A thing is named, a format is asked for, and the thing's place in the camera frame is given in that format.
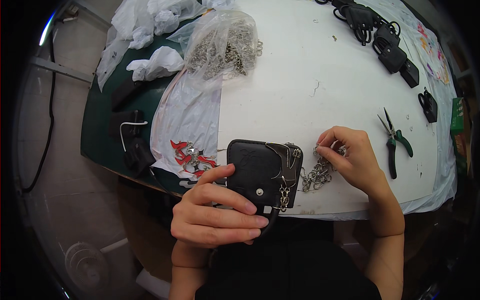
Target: metal frame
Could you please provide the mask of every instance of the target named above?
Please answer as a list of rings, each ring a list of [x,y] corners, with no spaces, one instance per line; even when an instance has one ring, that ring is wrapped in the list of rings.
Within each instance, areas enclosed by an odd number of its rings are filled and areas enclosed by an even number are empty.
[[[55,72],[55,73],[58,73],[58,74],[65,75],[65,76],[69,76],[71,78],[75,78],[75,79],[81,80],[81,81],[89,83],[89,84],[91,84],[92,81],[93,81],[93,76],[92,75],[87,75],[85,73],[76,71],[74,69],[67,68],[67,67],[64,67],[64,66],[60,66],[59,64],[56,64],[56,63],[51,62],[49,60],[44,60],[40,57],[32,57],[30,59],[30,63],[37,66],[37,67],[40,67],[42,69],[49,70],[49,71],[52,71],[52,72]]]

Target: hand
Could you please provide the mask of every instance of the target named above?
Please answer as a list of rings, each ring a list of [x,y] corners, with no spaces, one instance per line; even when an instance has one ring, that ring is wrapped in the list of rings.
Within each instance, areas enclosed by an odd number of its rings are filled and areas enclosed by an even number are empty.
[[[332,163],[348,183],[367,195],[377,193],[385,184],[388,186],[365,131],[334,126],[320,135],[317,144],[317,153]],[[347,150],[345,157],[336,152],[343,145]]]
[[[235,166],[219,166],[205,172],[195,187],[173,207],[172,235],[195,247],[216,248],[236,242],[252,243],[268,219],[254,216],[257,208],[242,195],[212,182],[235,172]],[[234,209],[205,206],[216,202]]]

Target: clear plastic bag of chains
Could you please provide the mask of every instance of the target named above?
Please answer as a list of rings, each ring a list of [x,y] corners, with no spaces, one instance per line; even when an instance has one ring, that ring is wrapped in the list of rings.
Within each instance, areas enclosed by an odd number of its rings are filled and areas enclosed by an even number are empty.
[[[218,89],[223,82],[248,76],[262,46],[255,20],[240,11],[214,11],[196,21],[185,53],[189,85],[201,90]]]

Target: green box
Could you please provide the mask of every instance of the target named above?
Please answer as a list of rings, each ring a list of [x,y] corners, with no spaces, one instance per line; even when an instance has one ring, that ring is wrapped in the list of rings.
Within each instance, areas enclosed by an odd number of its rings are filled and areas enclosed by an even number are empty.
[[[453,150],[456,157],[457,174],[466,175],[467,142],[464,134],[463,116],[463,98],[454,98],[452,105],[452,122],[450,123],[450,135],[452,137]]]

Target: black shirt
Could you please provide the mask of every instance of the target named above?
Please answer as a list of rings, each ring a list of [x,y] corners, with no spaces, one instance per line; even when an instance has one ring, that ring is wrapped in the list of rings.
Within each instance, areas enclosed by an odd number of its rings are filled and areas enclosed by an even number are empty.
[[[253,245],[219,247],[195,299],[381,300],[377,286],[332,239],[332,222],[281,217]]]

